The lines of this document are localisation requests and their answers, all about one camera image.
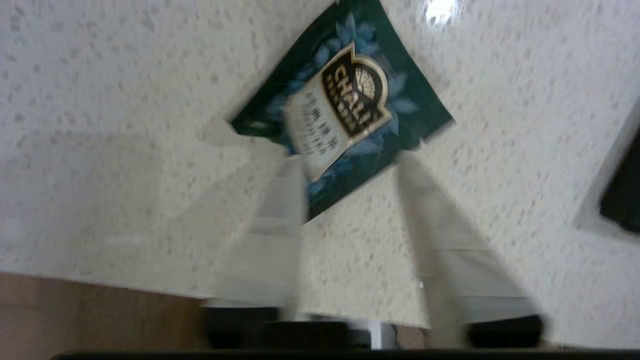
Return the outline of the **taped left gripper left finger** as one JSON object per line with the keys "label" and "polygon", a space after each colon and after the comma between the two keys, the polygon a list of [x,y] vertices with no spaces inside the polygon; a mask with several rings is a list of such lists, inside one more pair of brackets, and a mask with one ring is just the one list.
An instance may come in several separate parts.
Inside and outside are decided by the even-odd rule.
{"label": "taped left gripper left finger", "polygon": [[249,346],[265,324],[299,321],[302,237],[307,191],[301,155],[286,157],[222,265],[217,293],[205,307],[213,348]]}

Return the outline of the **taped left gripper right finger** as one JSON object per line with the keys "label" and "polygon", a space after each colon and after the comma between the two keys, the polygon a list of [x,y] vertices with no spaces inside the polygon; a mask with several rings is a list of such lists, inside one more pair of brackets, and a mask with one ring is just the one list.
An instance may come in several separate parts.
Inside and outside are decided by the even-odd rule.
{"label": "taped left gripper right finger", "polygon": [[420,159],[402,151],[396,162],[432,346],[538,347],[545,323],[534,300]]}

